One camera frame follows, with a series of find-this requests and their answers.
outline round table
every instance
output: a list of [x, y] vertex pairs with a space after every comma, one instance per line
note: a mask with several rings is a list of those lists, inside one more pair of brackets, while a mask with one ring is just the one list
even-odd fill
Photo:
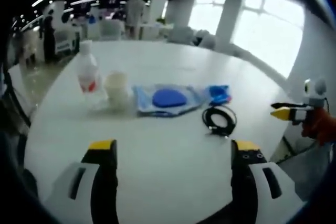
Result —
[[[289, 101], [263, 72], [241, 59], [207, 49], [143, 41], [94, 42], [101, 72], [125, 71], [129, 84], [228, 84], [238, 117], [231, 137], [261, 147], [267, 159], [287, 127], [270, 104]], [[76, 77], [76, 59], [61, 72], [37, 110], [25, 166], [42, 202], [53, 183], [90, 143], [118, 141], [117, 213], [120, 223], [194, 224], [231, 202], [230, 140], [209, 135], [202, 109], [177, 118], [88, 113]]]

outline coiled cable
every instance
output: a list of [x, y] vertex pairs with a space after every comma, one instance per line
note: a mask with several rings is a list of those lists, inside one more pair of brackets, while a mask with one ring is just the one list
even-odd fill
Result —
[[[223, 109], [228, 110], [232, 114], [232, 116], [225, 112]], [[222, 116], [226, 120], [227, 126], [221, 127], [215, 124], [212, 120], [213, 115]], [[209, 130], [211, 130], [212, 134], [225, 137], [229, 137], [237, 125], [236, 113], [232, 109], [224, 105], [212, 106], [203, 111], [202, 120], [203, 123], [209, 128]]]

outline plastic water bottle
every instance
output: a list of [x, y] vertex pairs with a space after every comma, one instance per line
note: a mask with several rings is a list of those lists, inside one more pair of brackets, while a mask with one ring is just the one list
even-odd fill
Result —
[[77, 76], [89, 108], [97, 109], [106, 100], [107, 95], [103, 89], [97, 60], [91, 53], [91, 46], [91, 40], [80, 43], [76, 57]]

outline blue object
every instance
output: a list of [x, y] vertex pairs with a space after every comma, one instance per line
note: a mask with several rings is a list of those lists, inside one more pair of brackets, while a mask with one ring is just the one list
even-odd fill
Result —
[[160, 89], [153, 96], [153, 105], [159, 108], [183, 106], [186, 103], [185, 95], [174, 89]]
[[231, 101], [228, 88], [229, 86], [209, 86], [208, 91], [211, 97], [210, 105], [218, 106]]
[[96, 23], [96, 19], [94, 18], [94, 16], [90, 16], [89, 17], [89, 24], [94, 24]]
[[[154, 96], [157, 95], [157, 92], [160, 90], [177, 91], [178, 93], [182, 94], [185, 99], [182, 99], [180, 95], [175, 95], [175, 93], [173, 95], [175, 97], [173, 100], [173, 104], [182, 104], [182, 101], [185, 101], [185, 103], [183, 105], [165, 108], [156, 106], [153, 103], [153, 100], [156, 100], [154, 99]], [[133, 91], [136, 97], [138, 112], [142, 115], [147, 116], [172, 118], [187, 113], [189, 111], [196, 110], [206, 101], [204, 89], [198, 90], [192, 86], [181, 86], [175, 84], [154, 84], [149, 86], [134, 86]], [[165, 99], [163, 99], [163, 101], [165, 104], [172, 104], [172, 100], [168, 100], [168, 103]]]

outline white cup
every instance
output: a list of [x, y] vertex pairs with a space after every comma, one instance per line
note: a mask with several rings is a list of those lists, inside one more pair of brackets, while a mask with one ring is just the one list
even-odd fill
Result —
[[128, 105], [127, 75], [123, 72], [109, 74], [104, 82], [104, 88], [110, 105], [115, 110], [123, 110]]

